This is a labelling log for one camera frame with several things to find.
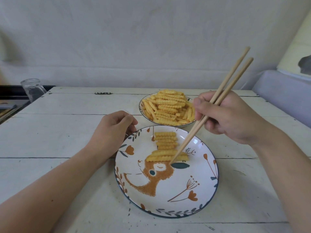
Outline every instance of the person's left arm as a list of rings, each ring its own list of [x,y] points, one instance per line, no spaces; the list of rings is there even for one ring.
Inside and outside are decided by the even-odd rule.
[[[0,205],[0,232],[49,232],[137,123],[124,111],[104,116],[82,150]]]

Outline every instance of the forearm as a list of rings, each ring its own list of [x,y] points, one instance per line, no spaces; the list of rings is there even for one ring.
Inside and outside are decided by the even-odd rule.
[[[264,142],[252,146],[295,232],[311,229],[311,160],[281,130],[271,127]]]
[[[103,164],[83,149],[0,205],[0,232],[49,232]]]

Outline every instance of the brown leaf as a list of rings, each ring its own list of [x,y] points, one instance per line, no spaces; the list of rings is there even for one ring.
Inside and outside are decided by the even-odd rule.
[[[126,148],[125,152],[126,152],[127,154],[129,154],[129,155],[133,155],[133,154],[134,154],[134,148],[133,148],[131,145],[129,145],[129,146]]]
[[[196,197],[196,193],[194,193],[193,190],[190,191],[189,195],[188,195],[188,199],[192,200],[192,201],[197,201],[197,198],[195,198],[195,197]]]

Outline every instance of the person's right arm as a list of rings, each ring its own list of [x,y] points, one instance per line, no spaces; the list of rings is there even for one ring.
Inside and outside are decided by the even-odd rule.
[[[210,118],[205,128],[247,144],[258,155],[295,232],[311,232],[311,160],[283,131],[230,92],[220,106],[209,103],[215,92],[193,101],[195,119]]]

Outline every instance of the white plate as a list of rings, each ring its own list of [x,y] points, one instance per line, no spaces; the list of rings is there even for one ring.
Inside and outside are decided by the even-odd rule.
[[[195,214],[213,198],[219,180],[216,160],[194,137],[184,152],[189,161],[145,162],[157,149],[154,132],[176,132],[181,144],[188,132],[165,125],[151,126],[130,135],[117,152],[115,175],[125,196],[154,216],[181,218]]]
[[[150,97],[150,96],[152,96],[152,95],[157,95],[157,93],[150,94],[150,95],[145,96],[144,98],[141,99],[141,101],[139,102],[139,111],[140,111],[140,113],[141,113],[146,119],[148,119],[149,121],[151,121],[151,122],[153,122],[153,123],[155,123],[155,124],[163,125],[163,124],[156,123],[156,122],[150,120],[150,119],[145,115],[145,113],[144,113],[144,111],[143,111],[143,109],[142,109],[142,107],[143,107],[143,105],[144,105],[143,102],[142,102],[142,100],[145,100],[146,98],[148,98],[148,97]],[[191,98],[189,98],[189,97],[187,97],[187,96],[185,96],[185,98],[186,98],[189,102],[192,103],[192,99],[191,99]],[[171,126],[171,125],[167,125],[167,126],[170,126],[170,127],[184,127],[184,126],[188,126],[189,124],[192,124],[193,122],[195,122],[195,121],[192,121],[192,122],[190,122],[190,123],[186,123],[186,124],[183,124],[183,125],[178,125],[178,126]]]

